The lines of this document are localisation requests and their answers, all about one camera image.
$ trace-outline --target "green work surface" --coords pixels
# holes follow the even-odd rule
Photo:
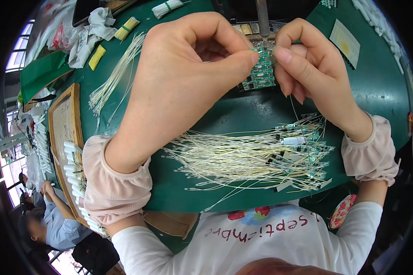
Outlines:
[[[119,28],[130,16],[135,16],[141,23],[133,32],[147,32],[158,23],[171,21],[193,12],[213,10],[209,0],[196,0],[172,11],[161,20],[157,20],[151,12],[151,8],[160,3],[162,3],[161,0],[150,1],[139,6],[135,4],[134,7],[122,12],[116,18],[114,27]],[[346,63],[353,95],[358,105],[371,114],[379,114],[388,118],[394,130],[392,138],[396,149],[401,148],[409,140],[407,125],[409,101],[405,79],[399,72],[389,46],[382,37],[374,32],[350,1],[340,1],[339,7],[332,9],[318,5],[308,17],[308,21],[319,28],[326,37],[330,36],[335,19],[339,19],[361,44],[357,69],[353,70]],[[81,85],[80,108],[84,141],[94,135],[97,122],[97,118],[93,116],[92,110],[88,106],[89,95],[110,76],[132,37],[131,33],[122,44],[117,39],[102,41],[101,45],[107,52],[96,70],[92,71],[86,64],[83,69],[75,70],[71,79],[62,87],[65,90],[73,82],[78,82]],[[137,63],[138,58],[134,61],[133,74]],[[128,97],[119,107],[110,126],[106,127],[106,124],[128,86],[130,68],[127,69],[126,74],[102,110],[101,124],[97,133],[99,135],[113,135],[119,127]],[[306,99],[303,106],[294,99],[294,105],[298,115],[317,110],[311,99]],[[210,134],[220,134],[271,129],[277,123],[294,121],[296,118],[291,101],[283,96],[277,86],[263,91],[240,94],[231,91],[218,101],[193,129]],[[326,140],[328,145],[336,146],[336,150],[324,159],[324,161],[330,161],[330,166],[326,168],[326,178],[332,178],[332,183],[322,190],[327,190],[349,180],[344,172],[340,154],[342,136],[341,130],[327,123],[323,140]],[[151,199],[144,209],[167,212],[199,212],[213,205],[232,190],[229,187],[215,191],[184,190],[186,187],[193,187],[195,183],[200,182],[200,179],[186,179],[183,173],[173,172],[181,165],[175,160],[161,158],[163,154],[162,151],[158,151],[152,157],[150,173],[153,177],[153,190]],[[279,193],[274,193],[272,189],[243,190],[216,205],[211,211],[231,211],[274,205],[309,195],[309,192],[305,191],[289,193],[294,190],[296,189],[292,187]]]

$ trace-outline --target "circuit board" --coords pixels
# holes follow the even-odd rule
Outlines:
[[[248,91],[275,86],[274,70],[272,69],[269,50],[265,50],[263,47],[251,50],[259,52],[259,62],[255,64],[249,76],[242,82],[243,89]]]

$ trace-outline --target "fingernail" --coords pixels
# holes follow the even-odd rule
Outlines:
[[[252,66],[254,67],[255,64],[257,64],[257,62],[259,62],[259,53],[258,52],[254,52],[251,55],[251,59],[252,59]]]
[[[274,46],[272,53],[274,54],[275,58],[282,63],[289,64],[292,60],[291,51],[286,48]]]

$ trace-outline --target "pink sleeve cuff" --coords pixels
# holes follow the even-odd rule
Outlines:
[[[84,208],[99,224],[112,224],[142,212],[150,199],[152,181],[148,171],[151,157],[131,174],[114,171],[106,162],[105,149],[112,139],[94,135],[83,149],[83,168],[87,178]]]
[[[371,116],[372,135],[363,142],[354,142],[346,134],[341,144],[341,155],[348,176],[359,181],[386,180],[395,183],[399,166],[395,162],[395,146],[391,139],[390,122],[380,116]]]

